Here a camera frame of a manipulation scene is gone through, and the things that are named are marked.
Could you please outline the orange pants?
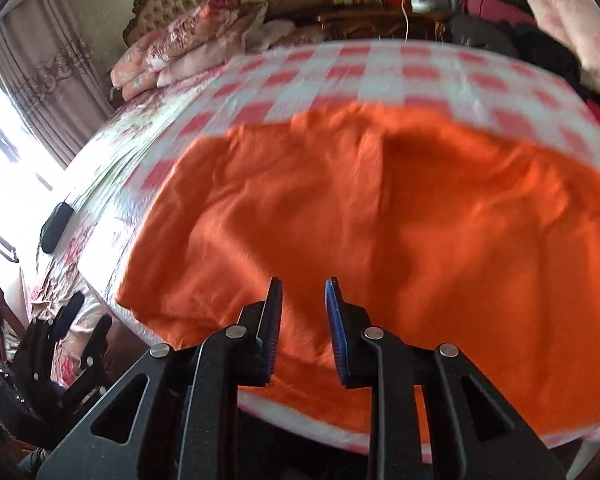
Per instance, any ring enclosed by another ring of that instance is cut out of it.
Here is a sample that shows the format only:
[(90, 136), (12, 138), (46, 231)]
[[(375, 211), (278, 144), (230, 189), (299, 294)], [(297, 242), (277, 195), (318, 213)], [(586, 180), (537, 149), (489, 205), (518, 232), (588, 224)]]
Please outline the orange pants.
[(354, 432), (324, 285), (408, 344), (459, 346), (539, 434), (600, 424), (600, 171), (433, 110), (358, 104), (202, 136), (117, 292), (176, 348), (284, 285), (264, 396)]

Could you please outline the black pouch on bed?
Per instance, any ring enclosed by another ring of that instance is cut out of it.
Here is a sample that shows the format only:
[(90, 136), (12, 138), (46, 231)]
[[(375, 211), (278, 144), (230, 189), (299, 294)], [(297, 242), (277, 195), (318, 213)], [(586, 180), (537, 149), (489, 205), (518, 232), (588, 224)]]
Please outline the black pouch on bed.
[(38, 240), (38, 248), (44, 254), (50, 255), (54, 252), (73, 214), (73, 206), (66, 202), (59, 203), (50, 213), (42, 225)]

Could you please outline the pink white checkered bed cover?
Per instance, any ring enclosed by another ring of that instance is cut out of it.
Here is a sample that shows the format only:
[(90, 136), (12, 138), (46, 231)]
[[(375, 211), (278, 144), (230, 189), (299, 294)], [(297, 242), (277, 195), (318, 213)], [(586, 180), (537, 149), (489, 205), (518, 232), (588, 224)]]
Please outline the pink white checkered bed cover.
[(338, 41), (241, 56), (121, 107), (61, 174), (76, 213), (44, 264), (39, 300), (86, 290), (148, 342), (157, 336), (114, 300), (149, 206), (187, 145), (245, 124), (350, 103), (422, 105), (497, 136), (554, 148), (600, 170), (600, 122), (546, 70), (426, 41)]

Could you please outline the beige patterned curtain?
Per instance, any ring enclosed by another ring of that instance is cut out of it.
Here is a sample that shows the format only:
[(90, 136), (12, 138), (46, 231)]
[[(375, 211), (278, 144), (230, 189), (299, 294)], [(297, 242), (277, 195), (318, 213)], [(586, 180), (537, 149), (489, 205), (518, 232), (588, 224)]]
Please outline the beige patterned curtain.
[(68, 0), (23, 0), (0, 19), (0, 77), (61, 167), (114, 114)]

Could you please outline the pink floral folded quilt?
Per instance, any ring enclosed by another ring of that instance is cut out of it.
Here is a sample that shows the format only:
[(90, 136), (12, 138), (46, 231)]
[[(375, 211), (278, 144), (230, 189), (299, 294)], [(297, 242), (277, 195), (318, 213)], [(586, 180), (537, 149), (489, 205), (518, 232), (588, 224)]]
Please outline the pink floral folded quilt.
[(265, 0), (208, 0), (135, 41), (114, 64), (111, 84), (129, 101), (147, 90), (201, 75), (239, 55), (327, 39), (318, 25), (267, 21), (267, 10)]

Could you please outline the black clothes pile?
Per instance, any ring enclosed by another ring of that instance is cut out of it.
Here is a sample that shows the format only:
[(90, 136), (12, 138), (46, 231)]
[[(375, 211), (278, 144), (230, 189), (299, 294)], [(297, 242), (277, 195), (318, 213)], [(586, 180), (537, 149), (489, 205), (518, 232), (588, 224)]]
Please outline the black clothes pile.
[(585, 87), (581, 81), (580, 61), (567, 47), (528, 23), (513, 26), (500, 21), (495, 27), (512, 45), (515, 58), (562, 77), (580, 98), (600, 106), (600, 92)]

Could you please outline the dark wooden nightstand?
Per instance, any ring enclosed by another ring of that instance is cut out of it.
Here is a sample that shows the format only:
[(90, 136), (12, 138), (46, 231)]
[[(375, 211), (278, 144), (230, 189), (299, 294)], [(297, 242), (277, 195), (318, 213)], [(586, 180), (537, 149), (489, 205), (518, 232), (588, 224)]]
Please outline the dark wooden nightstand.
[(403, 14), (396, 9), (323, 12), (318, 24), (331, 40), (400, 39), (451, 42), (451, 17), (441, 12)]

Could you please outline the maroon cushion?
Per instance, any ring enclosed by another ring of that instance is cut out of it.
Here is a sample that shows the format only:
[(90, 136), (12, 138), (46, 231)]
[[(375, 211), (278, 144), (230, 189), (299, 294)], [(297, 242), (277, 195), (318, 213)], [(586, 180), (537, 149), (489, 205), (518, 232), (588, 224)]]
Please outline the maroon cushion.
[(506, 22), (512, 26), (519, 23), (536, 25), (534, 17), (529, 12), (502, 0), (460, 0), (460, 10), (493, 24)]

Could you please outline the pink floral pillow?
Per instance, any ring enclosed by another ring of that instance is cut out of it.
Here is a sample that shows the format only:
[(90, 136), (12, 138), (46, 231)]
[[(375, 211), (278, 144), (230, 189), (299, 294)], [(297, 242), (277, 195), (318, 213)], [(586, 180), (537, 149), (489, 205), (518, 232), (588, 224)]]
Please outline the pink floral pillow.
[(600, 8), (593, 0), (527, 0), (542, 32), (567, 47), (581, 84), (600, 94)]

